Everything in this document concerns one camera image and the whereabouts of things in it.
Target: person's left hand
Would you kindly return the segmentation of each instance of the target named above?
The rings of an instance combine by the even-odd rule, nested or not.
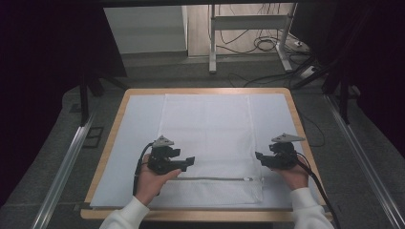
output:
[[[137,198],[145,206],[147,206],[160,192],[161,187],[163,187],[163,184],[165,184],[167,180],[177,177],[181,173],[181,170],[177,169],[165,175],[155,174],[155,172],[153,172],[147,166],[149,156],[150,155],[148,154],[143,158],[138,180],[137,193],[135,194],[135,198]]]

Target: white sleeve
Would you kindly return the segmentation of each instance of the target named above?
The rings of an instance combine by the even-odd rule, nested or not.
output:
[[[137,198],[132,198],[124,208],[112,212],[101,224],[100,229],[138,229],[149,208]]]
[[[295,229],[331,229],[333,226],[325,217],[324,208],[313,199],[309,188],[300,188],[291,192],[292,218]]]

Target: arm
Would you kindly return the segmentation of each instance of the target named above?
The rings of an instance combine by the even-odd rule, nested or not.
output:
[[[140,170],[137,194],[124,208],[112,212],[101,224],[100,229],[137,229],[143,218],[149,213],[146,207],[160,192],[167,180],[177,177],[181,170],[174,170],[166,175],[156,175],[146,163],[145,155]]]
[[[290,197],[292,201],[292,218],[295,223],[295,229],[331,229],[333,226],[325,217],[325,210],[320,206],[310,193],[307,172],[296,165],[289,170],[277,170],[291,189]]]

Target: white cloth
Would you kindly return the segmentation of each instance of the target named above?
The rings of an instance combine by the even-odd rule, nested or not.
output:
[[[292,217],[295,229],[332,229],[325,217],[325,211],[313,199],[309,188],[301,188],[290,193]],[[149,212],[136,198],[121,210],[116,210],[101,224],[100,229],[138,229],[140,222]]]

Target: person's right hand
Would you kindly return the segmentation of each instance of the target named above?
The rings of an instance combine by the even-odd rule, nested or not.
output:
[[[306,164],[303,158],[298,156],[298,159]],[[291,189],[291,191],[299,188],[307,188],[308,187],[308,180],[309,180],[309,175],[308,173],[298,164],[295,165],[293,168],[289,170],[280,170],[280,169],[272,169],[272,171],[277,172],[280,174],[288,187]]]

